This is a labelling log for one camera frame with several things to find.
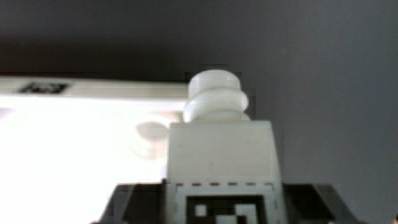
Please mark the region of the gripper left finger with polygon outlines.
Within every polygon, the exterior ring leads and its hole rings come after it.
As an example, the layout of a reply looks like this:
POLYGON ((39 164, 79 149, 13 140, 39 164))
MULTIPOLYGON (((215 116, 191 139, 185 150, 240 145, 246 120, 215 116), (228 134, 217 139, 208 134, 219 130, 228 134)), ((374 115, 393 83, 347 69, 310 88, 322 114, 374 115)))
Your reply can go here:
POLYGON ((164 184, 119 184, 100 220, 91 224, 166 224, 164 184))

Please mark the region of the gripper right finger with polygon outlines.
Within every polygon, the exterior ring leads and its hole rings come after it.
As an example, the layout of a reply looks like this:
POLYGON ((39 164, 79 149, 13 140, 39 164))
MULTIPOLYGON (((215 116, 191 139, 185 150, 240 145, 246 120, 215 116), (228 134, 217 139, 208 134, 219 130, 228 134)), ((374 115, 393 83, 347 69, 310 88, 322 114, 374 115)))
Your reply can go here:
POLYGON ((331 184, 285 184, 288 224, 363 224, 331 184))

